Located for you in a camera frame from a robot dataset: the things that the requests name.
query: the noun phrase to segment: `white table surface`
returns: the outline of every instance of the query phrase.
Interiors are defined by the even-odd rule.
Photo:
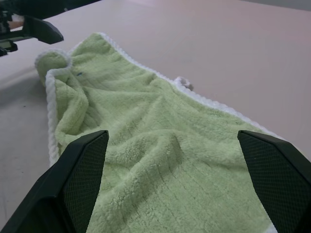
[[[311,12],[239,0],[103,0],[48,21],[64,42],[21,41],[0,58],[0,228],[49,165],[46,96],[34,60],[93,32],[311,155]]]

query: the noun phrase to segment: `towel fold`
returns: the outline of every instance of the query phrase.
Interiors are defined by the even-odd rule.
[[[263,233],[271,224],[237,140],[238,130],[266,131],[258,124],[138,64],[104,34],[72,53],[47,51],[36,68],[51,164],[76,138],[109,130],[88,233]]]

